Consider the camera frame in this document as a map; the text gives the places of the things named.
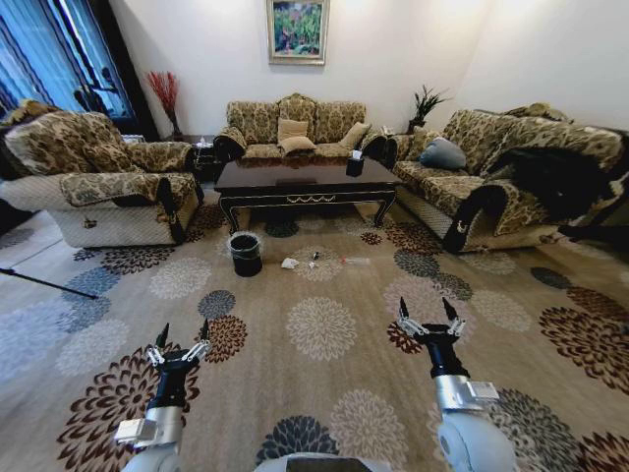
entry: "black jacket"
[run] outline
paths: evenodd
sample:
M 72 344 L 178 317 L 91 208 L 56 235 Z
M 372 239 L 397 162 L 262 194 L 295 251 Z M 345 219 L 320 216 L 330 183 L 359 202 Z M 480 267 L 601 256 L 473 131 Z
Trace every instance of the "black jacket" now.
M 588 155 L 560 147 L 517 147 L 501 155 L 489 173 L 509 176 L 531 192 L 557 220 L 588 212 L 600 198 L 613 196 L 607 175 Z

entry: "loveseat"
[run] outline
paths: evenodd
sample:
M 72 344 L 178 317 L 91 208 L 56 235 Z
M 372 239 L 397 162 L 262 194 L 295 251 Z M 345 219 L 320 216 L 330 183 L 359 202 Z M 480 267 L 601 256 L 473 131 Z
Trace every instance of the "loveseat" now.
M 436 137 L 458 145 L 466 154 L 463 169 L 423 166 L 420 153 Z M 557 238 L 560 224 L 587 224 L 624 192 L 629 157 L 621 132 L 577 126 L 544 118 L 517 118 L 478 110 L 454 113 L 442 133 L 415 128 L 386 144 L 386 160 L 405 183 L 398 202 L 443 239 L 450 252 L 536 246 Z M 613 196 L 598 201 L 573 221 L 557 220 L 535 195 L 512 179 L 490 172 L 513 148 L 566 148 L 596 160 Z
M 312 157 L 349 157 L 352 149 L 339 142 L 352 126 L 364 123 L 367 108 L 356 101 L 315 101 L 293 93 L 279 101 L 230 101 L 227 104 L 227 127 L 214 139 L 216 156 L 222 161 L 248 158 L 285 157 L 277 142 L 278 119 L 308 121 L 307 137 L 314 150 L 289 154 Z M 371 158 L 382 160 L 386 137 L 371 129 L 357 148 Z
M 45 113 L 3 145 L 0 199 L 48 210 L 73 247 L 182 243 L 202 202 L 190 145 L 127 144 L 100 113 Z

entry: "potted plant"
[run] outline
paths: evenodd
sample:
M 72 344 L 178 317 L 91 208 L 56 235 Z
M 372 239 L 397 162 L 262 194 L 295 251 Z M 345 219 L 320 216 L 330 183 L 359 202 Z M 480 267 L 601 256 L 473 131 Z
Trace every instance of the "potted plant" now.
M 148 84 L 153 89 L 157 98 L 161 102 L 161 106 L 166 116 L 173 124 L 173 141 L 182 141 L 183 133 L 177 124 L 177 114 L 175 113 L 175 104 L 177 102 L 177 93 L 179 92 L 179 83 L 172 72 L 149 72 L 146 74 Z
M 413 128 L 416 126 L 423 127 L 426 124 L 426 115 L 442 101 L 449 100 L 449 98 L 442 97 L 445 90 L 433 93 L 432 88 L 422 86 L 422 91 L 421 96 L 415 92 L 415 116 L 412 120 L 409 120 L 409 128 L 406 130 L 407 135 L 413 134 Z

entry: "framed painting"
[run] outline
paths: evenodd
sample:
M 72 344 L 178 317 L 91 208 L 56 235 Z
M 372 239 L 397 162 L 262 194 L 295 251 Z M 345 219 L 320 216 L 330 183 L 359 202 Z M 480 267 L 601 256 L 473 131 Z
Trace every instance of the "framed painting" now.
M 268 62 L 325 64 L 329 0 L 266 0 Z

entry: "plastic bottle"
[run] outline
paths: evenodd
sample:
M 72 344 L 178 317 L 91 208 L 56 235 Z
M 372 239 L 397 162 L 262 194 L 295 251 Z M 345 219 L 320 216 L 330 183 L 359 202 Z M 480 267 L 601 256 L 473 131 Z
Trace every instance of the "plastic bottle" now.
M 341 264 L 349 266 L 369 266 L 372 260 L 369 258 L 341 258 Z

